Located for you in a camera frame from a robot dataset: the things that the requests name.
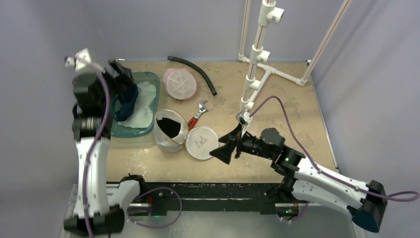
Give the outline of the black bra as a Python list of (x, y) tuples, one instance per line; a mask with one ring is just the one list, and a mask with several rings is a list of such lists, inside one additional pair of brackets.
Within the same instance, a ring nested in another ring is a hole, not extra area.
[(177, 137), (181, 129), (181, 123), (169, 118), (158, 119), (157, 125), (169, 138)]

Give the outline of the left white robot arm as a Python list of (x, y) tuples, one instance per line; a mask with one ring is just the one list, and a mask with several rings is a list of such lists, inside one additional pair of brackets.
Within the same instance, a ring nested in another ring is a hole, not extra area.
[(146, 200), (148, 190), (141, 175), (127, 175), (109, 195), (106, 188), (106, 160), (113, 118), (110, 113), (114, 96), (134, 87), (130, 69), (112, 59), (116, 71), (111, 75), (101, 65), (82, 57), (66, 57), (65, 65), (75, 69), (72, 131), (78, 152), (78, 192), (73, 215), (63, 227), (73, 234), (94, 237), (119, 234), (128, 221), (132, 201)]

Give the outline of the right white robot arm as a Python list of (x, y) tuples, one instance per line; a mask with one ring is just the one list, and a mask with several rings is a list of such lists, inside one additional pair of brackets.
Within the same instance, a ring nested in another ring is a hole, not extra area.
[(241, 136), (239, 124), (222, 136), (223, 146), (210, 155), (230, 164), (231, 158), (241, 153), (271, 160), (271, 168), (283, 176), (278, 188), (279, 198), (285, 202), (293, 198), (320, 204), (349, 216), (362, 229), (378, 233), (387, 201), (384, 186), (375, 180), (363, 182), (313, 165), (303, 153), (287, 146), (285, 138), (275, 128), (266, 128), (256, 137), (246, 132)]

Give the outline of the teal plastic bin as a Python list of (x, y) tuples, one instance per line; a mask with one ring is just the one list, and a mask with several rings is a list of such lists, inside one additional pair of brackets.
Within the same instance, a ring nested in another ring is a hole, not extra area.
[(113, 121), (111, 135), (118, 138), (135, 138), (148, 135), (154, 127), (158, 109), (160, 79), (152, 72), (132, 73), (138, 86), (138, 97), (133, 114), (125, 121)]

